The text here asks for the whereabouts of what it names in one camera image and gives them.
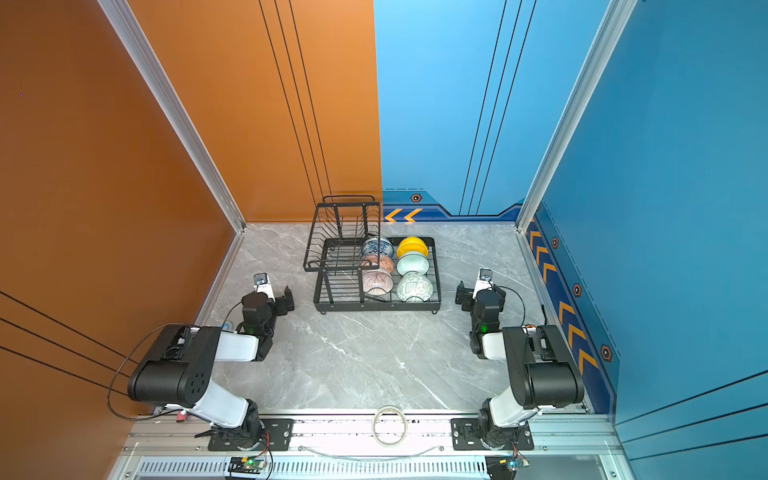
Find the green patterned bowl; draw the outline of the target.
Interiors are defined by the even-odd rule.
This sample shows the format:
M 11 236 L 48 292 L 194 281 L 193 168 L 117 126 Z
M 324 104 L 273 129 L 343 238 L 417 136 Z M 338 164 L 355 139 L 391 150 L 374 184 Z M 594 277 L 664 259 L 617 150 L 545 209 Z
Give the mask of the green patterned bowl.
M 396 293 L 402 302 L 426 302 L 432 297 L 434 286 L 425 274 L 408 272 L 401 277 Z

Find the pale green ribbed bowl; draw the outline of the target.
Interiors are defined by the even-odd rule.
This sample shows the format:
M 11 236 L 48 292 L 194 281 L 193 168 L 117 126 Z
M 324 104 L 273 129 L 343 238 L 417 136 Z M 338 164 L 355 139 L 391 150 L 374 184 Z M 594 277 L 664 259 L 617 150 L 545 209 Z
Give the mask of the pale green ribbed bowl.
M 430 263 L 428 258 L 420 252 L 412 251 L 404 254 L 398 259 L 396 268 L 401 276 L 405 276 L 408 273 L 426 275 L 429 271 Z

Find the yellow bowl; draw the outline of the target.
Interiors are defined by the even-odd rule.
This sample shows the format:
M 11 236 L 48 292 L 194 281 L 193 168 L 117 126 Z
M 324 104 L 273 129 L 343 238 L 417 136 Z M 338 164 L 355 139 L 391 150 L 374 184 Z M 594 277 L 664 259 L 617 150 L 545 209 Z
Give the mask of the yellow bowl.
M 429 255 L 429 249 L 424 240 L 411 236 L 404 238 L 397 247 L 397 256 L 404 257 L 408 253 L 419 253 L 424 257 Z

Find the pink striped bowl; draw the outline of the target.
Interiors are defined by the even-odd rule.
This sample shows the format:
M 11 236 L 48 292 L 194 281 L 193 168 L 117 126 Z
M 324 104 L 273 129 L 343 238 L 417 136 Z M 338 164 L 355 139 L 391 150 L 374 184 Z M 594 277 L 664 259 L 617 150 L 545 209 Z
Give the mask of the pink striped bowl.
M 368 295 L 385 295 L 390 293 L 394 280 L 389 272 L 383 269 L 364 270 L 362 274 L 362 289 Z

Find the orange patterned bowl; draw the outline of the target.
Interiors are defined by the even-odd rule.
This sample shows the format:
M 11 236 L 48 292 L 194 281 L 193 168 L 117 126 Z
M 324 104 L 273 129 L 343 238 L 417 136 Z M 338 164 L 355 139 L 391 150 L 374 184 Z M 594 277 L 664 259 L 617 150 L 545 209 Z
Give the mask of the orange patterned bowl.
M 369 254 L 366 255 L 360 262 L 362 267 L 371 267 L 386 271 L 391 274 L 394 271 L 395 265 L 393 260 L 384 254 Z

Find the blue floral bowl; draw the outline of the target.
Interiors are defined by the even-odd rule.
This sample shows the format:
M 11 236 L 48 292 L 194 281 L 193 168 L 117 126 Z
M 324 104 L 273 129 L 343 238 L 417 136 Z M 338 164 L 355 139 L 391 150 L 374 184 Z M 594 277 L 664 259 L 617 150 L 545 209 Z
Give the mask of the blue floral bowl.
M 363 257 L 368 255 L 385 255 L 392 257 L 394 254 L 394 247 L 386 237 L 370 237 L 363 243 L 361 254 Z

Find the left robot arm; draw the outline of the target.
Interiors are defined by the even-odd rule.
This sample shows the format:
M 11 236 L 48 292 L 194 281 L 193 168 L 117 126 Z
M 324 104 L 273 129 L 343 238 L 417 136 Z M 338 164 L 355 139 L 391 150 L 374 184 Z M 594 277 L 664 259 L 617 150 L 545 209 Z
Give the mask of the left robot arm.
M 207 421 L 204 437 L 238 450 L 261 450 L 267 430 L 255 401 L 237 396 L 212 379 L 217 362 L 260 362 L 273 346 L 277 318 L 295 309 L 293 293 L 276 296 L 260 284 L 241 300 L 243 320 L 222 327 L 166 325 L 131 375 L 134 401 L 171 407 Z

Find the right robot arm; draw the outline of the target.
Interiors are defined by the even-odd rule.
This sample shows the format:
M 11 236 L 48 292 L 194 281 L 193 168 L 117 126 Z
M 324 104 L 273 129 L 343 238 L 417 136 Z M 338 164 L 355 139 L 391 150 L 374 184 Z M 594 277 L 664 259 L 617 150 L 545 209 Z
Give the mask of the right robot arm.
M 473 288 L 457 286 L 455 303 L 471 318 L 472 353 L 503 361 L 508 375 L 508 387 L 482 404 L 471 436 L 490 450 L 532 449 L 525 438 L 529 422 L 545 411 L 582 403 L 586 389 L 559 327 L 501 325 L 506 293 L 484 278 Z

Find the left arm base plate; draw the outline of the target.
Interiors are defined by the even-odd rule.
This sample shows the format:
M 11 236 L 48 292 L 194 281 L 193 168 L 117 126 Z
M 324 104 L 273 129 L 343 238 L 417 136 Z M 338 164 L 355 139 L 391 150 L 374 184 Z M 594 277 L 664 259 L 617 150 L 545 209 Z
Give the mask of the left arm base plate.
M 255 433 L 242 429 L 215 430 L 207 446 L 209 451 L 256 452 L 268 449 L 274 452 L 289 450 L 293 437 L 294 420 L 290 418 L 262 418 Z

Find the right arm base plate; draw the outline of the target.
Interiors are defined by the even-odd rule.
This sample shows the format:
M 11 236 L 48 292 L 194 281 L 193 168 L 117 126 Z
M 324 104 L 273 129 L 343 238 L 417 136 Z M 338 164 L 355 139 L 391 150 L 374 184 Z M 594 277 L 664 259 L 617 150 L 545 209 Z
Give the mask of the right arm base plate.
M 452 447 L 457 451 L 532 451 L 535 448 L 528 424 L 518 427 L 484 427 L 478 418 L 450 420 Z

